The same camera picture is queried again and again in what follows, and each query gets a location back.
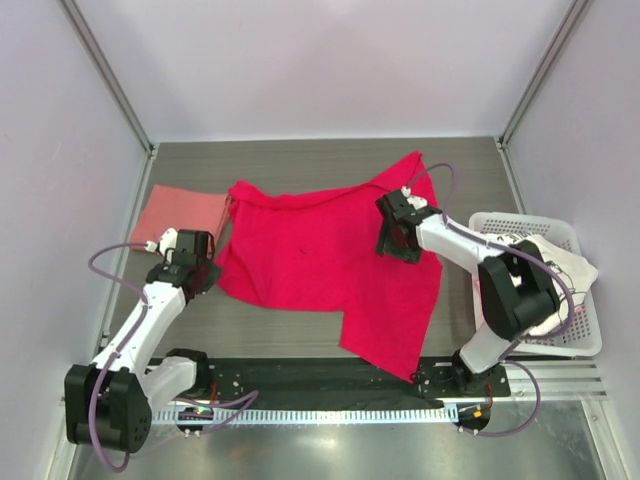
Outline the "bright pink t shirt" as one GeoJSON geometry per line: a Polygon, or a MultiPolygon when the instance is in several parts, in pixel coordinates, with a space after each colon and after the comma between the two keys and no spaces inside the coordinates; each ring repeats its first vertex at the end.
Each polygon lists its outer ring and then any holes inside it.
{"type": "Polygon", "coordinates": [[[340,312],[340,346],[409,380],[418,367],[435,309],[442,264],[433,253],[416,264],[380,256],[382,217],[375,202],[404,185],[437,203],[420,152],[356,186],[269,196],[233,185],[231,237],[218,255],[219,287],[263,308],[340,312]]]}

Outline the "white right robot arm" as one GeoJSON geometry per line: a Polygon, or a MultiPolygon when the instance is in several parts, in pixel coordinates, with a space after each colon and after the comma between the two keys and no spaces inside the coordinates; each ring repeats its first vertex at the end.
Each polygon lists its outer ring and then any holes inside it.
{"type": "Polygon", "coordinates": [[[416,264],[424,252],[476,276],[484,325],[451,358],[451,390],[480,396],[499,362],[521,337],[560,309],[557,274],[529,240],[499,243],[450,219],[407,187],[376,201],[382,225],[376,253],[416,264]]]}

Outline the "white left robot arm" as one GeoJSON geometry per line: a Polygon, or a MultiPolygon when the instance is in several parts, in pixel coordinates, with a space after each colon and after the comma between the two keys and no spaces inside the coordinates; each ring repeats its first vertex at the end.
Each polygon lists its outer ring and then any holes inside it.
{"type": "Polygon", "coordinates": [[[213,262],[208,231],[170,228],[143,249],[161,260],[134,291],[138,302],[113,339],[64,379],[67,440],[97,443],[132,454],[145,443],[152,417],[174,398],[205,397],[213,385],[202,351],[174,348],[155,369],[148,364],[168,327],[196,296],[207,293],[221,270],[213,262]]]}

